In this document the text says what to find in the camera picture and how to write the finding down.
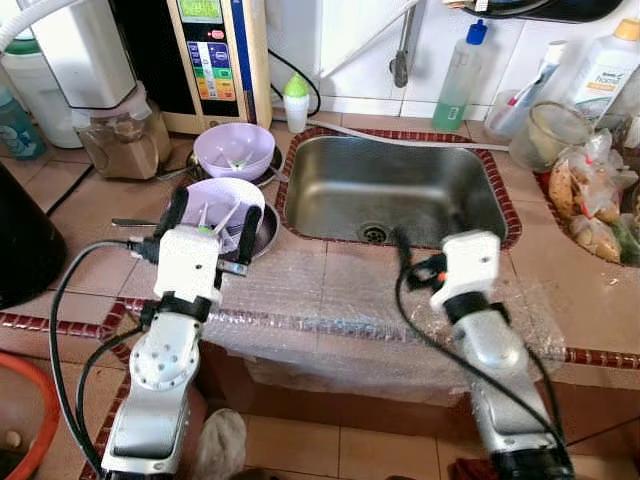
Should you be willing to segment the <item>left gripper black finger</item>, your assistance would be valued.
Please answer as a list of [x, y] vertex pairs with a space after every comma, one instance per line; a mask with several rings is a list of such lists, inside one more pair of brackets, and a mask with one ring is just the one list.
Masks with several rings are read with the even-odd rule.
[[157, 238], [161, 239], [170, 229], [178, 227], [180, 220], [186, 215], [186, 207], [189, 200], [187, 188], [174, 189], [168, 207], [159, 221], [157, 221]]
[[257, 230], [262, 219], [260, 206], [251, 206], [244, 216], [244, 224], [238, 243], [238, 264], [250, 265], [257, 246]]

